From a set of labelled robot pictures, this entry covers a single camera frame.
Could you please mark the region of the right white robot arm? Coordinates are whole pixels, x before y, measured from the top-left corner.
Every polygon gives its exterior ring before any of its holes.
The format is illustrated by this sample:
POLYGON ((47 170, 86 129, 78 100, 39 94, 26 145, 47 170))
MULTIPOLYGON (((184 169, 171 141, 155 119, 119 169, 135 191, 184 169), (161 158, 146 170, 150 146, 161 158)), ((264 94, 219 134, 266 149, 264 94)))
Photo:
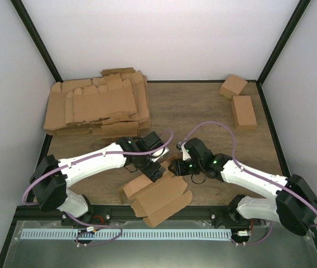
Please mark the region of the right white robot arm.
POLYGON ((179 146, 180 159, 169 165, 176 176, 204 174, 209 179, 235 184, 260 195, 237 195, 230 203, 229 221, 235 225, 246 219, 281 223, 295 235, 304 236, 317 218, 317 196, 305 179, 272 175, 233 160, 225 154, 212 153, 198 138, 179 146))

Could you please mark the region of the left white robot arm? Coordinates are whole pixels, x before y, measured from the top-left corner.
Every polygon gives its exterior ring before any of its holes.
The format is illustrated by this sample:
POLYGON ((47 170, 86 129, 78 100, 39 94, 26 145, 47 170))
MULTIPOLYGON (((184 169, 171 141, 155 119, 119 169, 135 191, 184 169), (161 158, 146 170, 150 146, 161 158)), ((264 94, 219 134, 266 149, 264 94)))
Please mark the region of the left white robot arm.
POLYGON ((86 196, 71 191, 74 184, 128 165, 155 182, 165 171, 158 160, 168 152, 159 135, 151 132, 145 137, 122 137, 103 149, 71 159, 57 160, 49 155, 41 160, 30 179, 32 191, 42 212, 59 210, 86 226, 94 219, 94 209, 86 196))

